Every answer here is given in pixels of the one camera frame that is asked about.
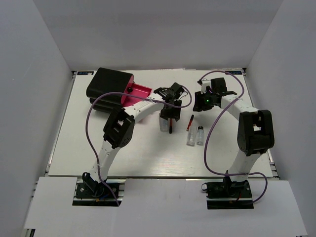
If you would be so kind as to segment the red black lip liner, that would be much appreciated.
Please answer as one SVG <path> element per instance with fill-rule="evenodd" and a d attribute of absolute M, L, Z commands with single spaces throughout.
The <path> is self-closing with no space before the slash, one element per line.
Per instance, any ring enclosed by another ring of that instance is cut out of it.
<path fill-rule="evenodd" d="M 170 118 L 170 120 L 169 120 L 169 134 L 172 134 L 172 121 L 173 121 L 173 119 L 172 118 Z"/>

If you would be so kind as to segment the red lip gloss tube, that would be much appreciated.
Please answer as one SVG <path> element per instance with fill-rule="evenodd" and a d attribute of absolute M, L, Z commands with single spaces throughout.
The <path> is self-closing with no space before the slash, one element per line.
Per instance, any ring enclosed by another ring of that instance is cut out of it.
<path fill-rule="evenodd" d="M 194 116 L 195 116 L 194 114 L 191 115 L 190 120 L 189 120 L 189 122 L 188 122 L 188 126 L 187 126 L 186 131 L 189 131 L 189 129 L 190 129 L 191 125 L 192 125 Z"/>

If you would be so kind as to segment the pink drawer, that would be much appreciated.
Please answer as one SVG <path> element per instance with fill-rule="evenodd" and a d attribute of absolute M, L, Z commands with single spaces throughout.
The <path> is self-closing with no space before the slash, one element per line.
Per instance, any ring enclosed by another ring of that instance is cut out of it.
<path fill-rule="evenodd" d="M 126 83 L 126 87 L 125 87 L 123 93 L 124 94 L 130 94 L 133 91 L 133 88 L 132 88 L 133 84 L 134 84 L 134 75 L 130 74 L 130 77 L 129 77 L 127 83 Z M 125 106 L 126 99 L 127 99 L 127 95 L 122 95 L 121 96 L 121 104 L 122 104 L 123 107 Z"/>
<path fill-rule="evenodd" d="M 133 91 L 130 93 L 131 96 L 127 96 L 127 99 L 125 101 L 125 106 L 128 107 L 131 105 L 134 105 L 135 103 L 141 101 L 141 98 L 146 98 L 152 93 L 152 88 L 146 87 L 144 85 L 140 85 L 137 83 L 134 83 L 133 86 Z"/>

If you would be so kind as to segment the black drawer organizer cabinet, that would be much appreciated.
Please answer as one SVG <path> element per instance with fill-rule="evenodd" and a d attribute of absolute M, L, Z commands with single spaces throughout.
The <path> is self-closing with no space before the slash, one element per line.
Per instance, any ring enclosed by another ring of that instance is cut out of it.
<path fill-rule="evenodd" d="M 131 73 L 99 68 L 86 89 L 86 96 L 93 103 L 99 96 L 109 92 L 127 93 L 134 82 Z M 93 108 L 97 111 L 110 113 L 113 108 L 123 107 L 124 95 L 108 95 L 100 99 Z"/>

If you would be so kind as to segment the pink top drawer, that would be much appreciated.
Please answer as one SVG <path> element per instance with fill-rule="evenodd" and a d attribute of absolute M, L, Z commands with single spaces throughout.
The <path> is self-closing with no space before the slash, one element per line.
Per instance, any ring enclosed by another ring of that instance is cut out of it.
<path fill-rule="evenodd" d="M 133 88 L 132 88 L 133 84 L 134 84 L 134 75 L 130 74 L 130 77 L 129 77 L 127 83 L 126 83 L 126 87 L 125 87 L 123 93 L 124 94 L 130 94 L 133 91 Z M 127 99 L 127 95 L 122 95 L 121 96 L 121 104 L 122 104 L 123 107 L 125 106 L 126 99 Z"/>

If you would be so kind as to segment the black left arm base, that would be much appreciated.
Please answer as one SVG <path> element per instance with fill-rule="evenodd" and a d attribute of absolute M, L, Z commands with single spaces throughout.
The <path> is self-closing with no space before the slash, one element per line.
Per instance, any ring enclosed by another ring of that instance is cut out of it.
<path fill-rule="evenodd" d="M 125 183 L 110 182 L 108 186 L 115 194 L 119 204 L 121 204 L 124 196 Z M 72 205 L 119 207 L 114 195 L 103 184 L 101 184 L 101 187 L 98 188 L 96 192 L 93 192 L 84 182 L 77 182 Z"/>

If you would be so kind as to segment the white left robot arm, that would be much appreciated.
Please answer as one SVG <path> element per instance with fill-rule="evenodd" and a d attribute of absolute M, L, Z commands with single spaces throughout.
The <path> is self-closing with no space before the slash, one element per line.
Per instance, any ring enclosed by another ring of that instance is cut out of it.
<path fill-rule="evenodd" d="M 82 176 L 82 179 L 89 183 L 87 191 L 93 197 L 99 197 L 103 194 L 103 183 L 107 180 L 113 160 L 119 150 L 131 141 L 135 124 L 156 111 L 160 112 L 160 117 L 164 120 L 173 119 L 178 121 L 181 109 L 188 106 L 183 106 L 180 100 L 185 91 L 188 91 L 186 87 L 175 82 L 169 88 L 160 87 L 154 90 L 146 98 L 122 92 L 108 92 L 96 99 L 96 102 L 98 102 L 109 95 L 124 95 L 140 99 L 140 101 L 131 106 L 114 108 L 111 111 L 103 129 L 103 143 L 99 153 L 96 152 L 88 135 L 88 123 L 92 109 L 88 111 L 85 133 L 88 143 L 96 155 L 96 162 L 91 170 Z"/>

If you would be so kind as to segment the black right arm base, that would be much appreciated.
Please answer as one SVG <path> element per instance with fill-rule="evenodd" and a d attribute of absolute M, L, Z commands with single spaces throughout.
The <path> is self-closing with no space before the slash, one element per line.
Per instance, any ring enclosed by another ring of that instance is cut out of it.
<path fill-rule="evenodd" d="M 232 182 L 224 178 L 221 182 L 207 182 L 201 185 L 206 193 L 208 210 L 253 209 L 253 199 L 250 184 Z"/>

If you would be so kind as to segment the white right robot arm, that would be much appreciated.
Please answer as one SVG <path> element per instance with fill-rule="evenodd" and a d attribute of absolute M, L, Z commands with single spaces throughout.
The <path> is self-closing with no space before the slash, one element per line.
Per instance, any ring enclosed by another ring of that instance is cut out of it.
<path fill-rule="evenodd" d="M 247 180 L 257 159 L 275 143 L 272 113 L 259 110 L 247 103 L 234 91 L 228 91 L 224 78 L 200 79 L 201 90 L 195 93 L 194 112 L 208 111 L 215 106 L 238 120 L 238 154 L 225 176 L 223 192 L 234 197 L 241 191 L 239 182 Z"/>

